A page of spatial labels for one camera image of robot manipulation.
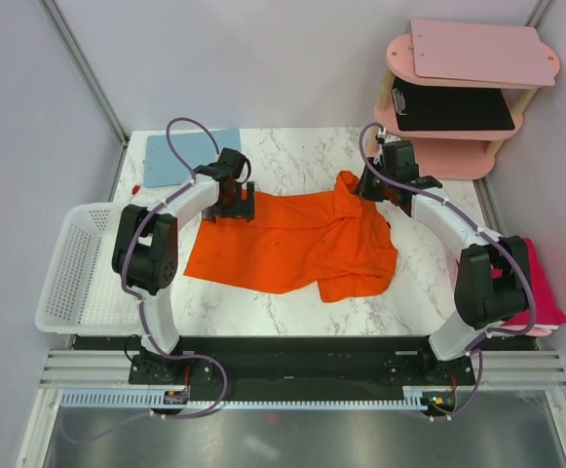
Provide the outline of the orange t shirt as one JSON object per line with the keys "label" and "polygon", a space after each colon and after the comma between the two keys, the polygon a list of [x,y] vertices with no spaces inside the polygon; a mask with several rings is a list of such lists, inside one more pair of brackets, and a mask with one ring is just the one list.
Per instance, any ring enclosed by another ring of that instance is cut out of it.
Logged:
{"label": "orange t shirt", "polygon": [[185,275],[274,294],[316,284],[325,303],[383,293],[398,251],[375,203],[356,195],[358,183],[341,171],[328,191],[255,193],[252,221],[202,221]]}

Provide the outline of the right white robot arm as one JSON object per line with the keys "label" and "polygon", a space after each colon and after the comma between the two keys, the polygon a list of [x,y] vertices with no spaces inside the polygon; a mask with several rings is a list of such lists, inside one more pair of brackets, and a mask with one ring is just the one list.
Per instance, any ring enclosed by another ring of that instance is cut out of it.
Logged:
{"label": "right white robot arm", "polygon": [[388,200],[425,225],[457,259],[455,311],[428,338],[431,351],[417,359],[426,382],[441,382],[452,360],[470,353],[485,337],[515,334],[502,324],[528,311],[537,313],[531,285],[527,244],[478,225],[448,199],[442,184],[421,176],[412,143],[378,139],[381,149],[365,163],[357,194],[371,201]]}

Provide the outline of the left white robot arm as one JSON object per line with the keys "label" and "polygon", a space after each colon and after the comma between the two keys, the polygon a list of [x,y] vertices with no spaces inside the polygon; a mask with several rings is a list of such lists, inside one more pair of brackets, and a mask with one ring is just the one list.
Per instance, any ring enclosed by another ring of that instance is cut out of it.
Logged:
{"label": "left white robot arm", "polygon": [[164,383],[184,373],[184,360],[172,350],[180,340],[174,323],[170,287],[178,270],[180,228],[197,215],[255,217],[254,183],[240,180],[251,164],[241,152],[224,148],[218,159],[194,170],[187,182],[153,208],[129,204],[122,209],[112,255],[112,269],[123,291],[134,297],[144,347],[156,353],[150,370]]}

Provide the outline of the black clipboard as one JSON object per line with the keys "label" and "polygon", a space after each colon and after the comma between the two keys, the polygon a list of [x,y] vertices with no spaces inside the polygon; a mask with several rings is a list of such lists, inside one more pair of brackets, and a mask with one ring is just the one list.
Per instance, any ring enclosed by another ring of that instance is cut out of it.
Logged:
{"label": "black clipboard", "polygon": [[392,98],[397,126],[405,132],[515,129],[499,89],[421,86],[396,78]]}

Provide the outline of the pink three-tier shelf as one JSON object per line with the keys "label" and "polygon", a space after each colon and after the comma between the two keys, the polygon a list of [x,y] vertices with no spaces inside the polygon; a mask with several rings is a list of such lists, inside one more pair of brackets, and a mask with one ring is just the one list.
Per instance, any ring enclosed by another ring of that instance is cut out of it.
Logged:
{"label": "pink three-tier shelf", "polygon": [[[559,58],[545,45],[555,77],[560,69]],[[398,128],[392,88],[396,78],[421,86],[484,88],[502,91],[515,124],[512,131],[413,131]],[[421,78],[414,70],[411,31],[399,35],[388,46],[386,73],[374,107],[375,120],[389,133],[411,140],[420,172],[439,179],[474,180],[490,173],[495,156],[505,140],[514,136],[523,124],[523,113],[533,95],[542,87],[484,82]]]}

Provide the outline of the white plastic basket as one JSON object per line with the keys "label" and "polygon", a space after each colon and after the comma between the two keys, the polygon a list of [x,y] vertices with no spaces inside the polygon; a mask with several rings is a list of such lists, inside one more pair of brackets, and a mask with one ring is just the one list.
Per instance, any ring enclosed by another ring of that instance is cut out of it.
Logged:
{"label": "white plastic basket", "polygon": [[142,333],[137,304],[111,261],[125,203],[92,203],[64,219],[35,316],[42,332]]}

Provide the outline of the pink clipboard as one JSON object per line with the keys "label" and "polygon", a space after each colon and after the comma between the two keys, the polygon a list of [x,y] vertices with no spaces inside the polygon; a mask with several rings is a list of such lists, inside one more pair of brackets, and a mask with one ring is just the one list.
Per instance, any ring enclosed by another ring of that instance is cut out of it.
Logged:
{"label": "pink clipboard", "polygon": [[553,65],[530,26],[413,19],[414,70],[421,78],[534,87],[555,84]]}

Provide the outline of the folded magenta t shirt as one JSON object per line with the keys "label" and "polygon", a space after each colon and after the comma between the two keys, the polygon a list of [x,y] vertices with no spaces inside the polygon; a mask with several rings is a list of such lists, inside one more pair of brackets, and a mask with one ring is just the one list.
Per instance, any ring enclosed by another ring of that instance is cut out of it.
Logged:
{"label": "folded magenta t shirt", "polygon": [[559,329],[561,326],[566,325],[566,315],[555,301],[547,273],[539,259],[533,241],[529,238],[525,238],[524,241],[527,245],[532,290],[537,306],[535,324],[558,325]]}

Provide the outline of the folded light pink t shirt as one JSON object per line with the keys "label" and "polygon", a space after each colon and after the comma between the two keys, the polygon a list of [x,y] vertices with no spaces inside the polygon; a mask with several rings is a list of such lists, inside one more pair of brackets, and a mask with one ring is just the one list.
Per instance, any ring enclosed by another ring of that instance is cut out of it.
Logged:
{"label": "folded light pink t shirt", "polygon": [[[455,257],[451,257],[447,263],[447,271],[449,273],[452,290],[455,290],[458,270],[459,261]],[[516,318],[501,323],[499,325],[499,328],[512,332],[521,332],[527,326],[527,322],[524,320],[524,316],[525,313],[521,313]],[[526,335],[533,337],[544,337],[551,335],[551,333],[556,331],[557,329],[558,325],[535,324],[533,328],[526,333]]]}

